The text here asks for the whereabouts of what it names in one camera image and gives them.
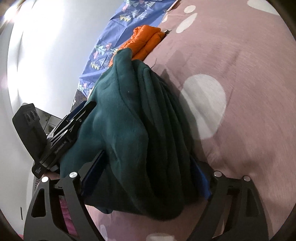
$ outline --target white oval spot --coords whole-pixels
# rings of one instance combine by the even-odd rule
[[[150,234],[147,236],[146,241],[177,241],[174,236],[169,234]]]
[[[190,5],[188,7],[185,7],[184,9],[184,13],[191,13],[196,9],[196,7],[194,5]]]
[[[248,0],[248,5],[258,10],[279,15],[279,13],[274,9],[274,7],[266,0]]]
[[[185,29],[189,28],[196,19],[197,13],[190,15],[188,18],[183,20],[176,29],[176,33],[182,33]]]
[[[221,84],[206,74],[193,75],[185,81],[179,100],[192,137],[195,140],[212,137],[226,109],[226,94]]]
[[[166,13],[165,16],[163,17],[163,20],[161,21],[162,23],[166,22],[168,20],[168,14]]]
[[[103,236],[103,238],[105,239],[105,241],[108,241],[108,235],[107,235],[107,230],[106,230],[105,225],[101,224],[100,230],[101,230],[100,233]]]

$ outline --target blue bedsheet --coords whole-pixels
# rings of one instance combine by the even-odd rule
[[[134,28],[141,25],[157,27],[165,11],[175,0],[124,0],[105,30],[99,37],[85,69],[79,79],[73,107],[80,104],[90,93],[95,82],[108,69],[109,62],[118,47],[133,34]]]

